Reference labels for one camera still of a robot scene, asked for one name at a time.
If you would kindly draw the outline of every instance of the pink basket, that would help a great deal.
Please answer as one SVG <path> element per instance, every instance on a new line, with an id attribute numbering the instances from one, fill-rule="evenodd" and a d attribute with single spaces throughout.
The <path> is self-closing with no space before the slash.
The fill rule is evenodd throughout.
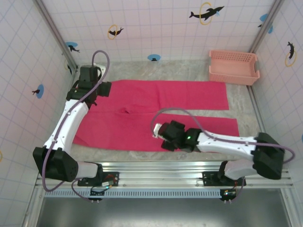
<path id="1" fill-rule="evenodd" d="M 210 81 L 253 85 L 260 78 L 254 53 L 216 50 L 209 52 L 209 58 Z"/>

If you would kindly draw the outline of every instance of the yellow ring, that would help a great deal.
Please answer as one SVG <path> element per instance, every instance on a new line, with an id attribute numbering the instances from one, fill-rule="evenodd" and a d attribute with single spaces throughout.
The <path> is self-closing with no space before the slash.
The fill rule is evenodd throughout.
<path id="1" fill-rule="evenodd" d="M 200 11 L 199 11 L 200 24 L 202 24 L 202 25 L 208 25 L 208 24 L 210 24 L 210 22 L 212 22 L 213 16 L 210 17 L 210 21 L 209 21 L 208 23 L 205 24 L 205 23 L 202 22 L 202 20 L 201 20 L 201 11 L 202 11 L 202 7 L 203 7 L 204 5 L 209 5 L 209 6 L 212 6 L 212 5 L 211 5 L 209 2 L 204 2 L 204 3 L 201 5 Z"/>
<path id="2" fill-rule="evenodd" d="M 64 68 L 65 68 L 65 70 L 68 70 L 66 59 L 64 60 Z"/>
<path id="3" fill-rule="evenodd" d="M 115 33 L 114 38 L 109 38 L 109 31 L 111 30 L 112 27 L 116 27 L 116 33 Z M 115 39 L 115 37 L 117 36 L 117 32 L 118 32 L 118 26 L 117 26 L 117 25 L 112 25 L 111 27 L 109 27 L 109 29 L 108 29 L 108 31 L 107 31 L 107 37 L 108 37 L 110 40 L 113 40 L 113 39 Z"/>
<path id="4" fill-rule="evenodd" d="M 291 66 L 295 63 L 295 61 L 297 60 L 297 52 L 294 51 L 294 53 L 295 53 L 294 62 L 291 63 L 290 65 L 287 64 L 287 58 L 288 58 L 288 56 L 290 55 L 290 53 L 288 53 L 288 54 L 286 55 L 286 57 L 285 57 L 285 66 L 286 66 L 286 67 L 291 67 Z"/>

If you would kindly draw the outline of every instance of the white tiled wall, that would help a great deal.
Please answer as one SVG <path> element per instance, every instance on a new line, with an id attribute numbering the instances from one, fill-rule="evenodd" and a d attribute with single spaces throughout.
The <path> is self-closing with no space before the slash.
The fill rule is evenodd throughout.
<path id="1" fill-rule="evenodd" d="M 209 0 L 211 7 L 203 6 L 202 14 L 208 8 L 224 8 L 202 25 L 189 16 L 191 11 L 199 14 L 205 2 L 44 0 L 64 40 L 78 44 L 80 53 L 72 51 L 78 63 L 90 62 L 96 49 L 105 50 L 113 61 L 147 61 L 150 54 L 163 60 L 205 59 L 211 49 L 248 51 L 260 30 L 260 17 L 274 0 Z M 113 24 L 123 30 L 110 40 Z"/>
<path id="2" fill-rule="evenodd" d="M 293 43 L 296 52 L 286 60 Z M 290 173 L 303 206 L 303 1 L 287 0 L 257 55 L 261 79 L 254 85 L 267 133 L 296 152 Z"/>
<path id="3" fill-rule="evenodd" d="M 20 226 L 72 77 L 32 0 L 0 0 L 0 226 Z M 32 95 L 38 85 L 41 99 Z"/>

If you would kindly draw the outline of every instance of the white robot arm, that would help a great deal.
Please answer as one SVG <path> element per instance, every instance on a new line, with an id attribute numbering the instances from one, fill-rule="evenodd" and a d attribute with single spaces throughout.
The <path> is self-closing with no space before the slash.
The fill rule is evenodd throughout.
<path id="1" fill-rule="evenodd" d="M 67 95 L 64 112 L 53 131 L 51 137 L 42 148 L 35 148 L 33 156 L 40 174 L 44 162 L 45 153 L 54 142 L 54 136 L 62 122 L 64 116 L 71 106 L 80 100 L 97 83 L 100 75 L 95 70 L 91 73 L 92 66 L 82 66 L 80 69 L 80 79 L 78 87 L 75 85 Z M 71 144 L 77 129 L 89 111 L 91 105 L 95 104 L 98 95 L 108 96 L 111 83 L 101 83 L 99 89 L 92 93 L 84 102 L 79 103 L 69 114 L 64 122 L 55 145 L 47 160 L 45 176 L 62 181 L 71 182 L 77 178 L 102 180 L 102 166 L 96 163 L 77 162 L 69 154 Z M 188 129 L 181 123 L 171 121 L 171 123 L 156 124 L 154 134 L 163 139 L 162 148 L 174 151 L 180 149 L 186 152 L 218 152 L 230 155 L 238 155 L 242 159 L 237 161 L 224 161 L 218 172 L 219 181 L 234 181 L 243 176 L 259 174 L 269 179 L 280 179 L 283 165 L 284 150 L 272 147 L 258 147 L 249 144 L 236 144 L 222 142 L 211 139 L 200 129 Z M 265 142 L 275 143 L 269 135 L 260 133 L 257 137 L 234 137 L 219 135 L 208 132 L 216 138 L 244 141 L 244 142 Z"/>
<path id="2" fill-rule="evenodd" d="M 234 137 L 201 131 L 190 128 L 185 131 L 185 125 L 176 121 L 156 124 L 153 130 L 154 137 L 163 139 L 162 148 L 174 151 L 180 149 L 186 152 L 218 152 L 242 157 L 236 161 L 224 161 L 218 173 L 219 181 L 238 180 L 248 175 L 259 174 L 268 179 L 280 179 L 284 160 L 284 150 L 274 147 L 251 145 L 251 143 L 278 144 L 266 133 L 259 133 L 257 137 Z"/>

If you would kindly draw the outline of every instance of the pink towel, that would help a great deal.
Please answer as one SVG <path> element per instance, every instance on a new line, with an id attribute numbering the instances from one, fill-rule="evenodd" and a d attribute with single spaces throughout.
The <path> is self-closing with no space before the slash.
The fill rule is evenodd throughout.
<path id="1" fill-rule="evenodd" d="M 74 143 L 94 148 L 137 151 L 166 151 L 162 140 L 152 137 L 150 122 L 155 113 L 98 113 L 89 111 L 81 122 Z M 202 126 L 211 132 L 239 136 L 236 119 L 197 117 Z M 197 128 L 190 116 L 161 114 L 155 123 L 175 120 L 188 128 Z"/>
<path id="2" fill-rule="evenodd" d="M 162 108 L 228 110 L 226 85 L 218 82 L 119 80 L 109 97 L 98 97 L 90 112 L 151 113 Z"/>

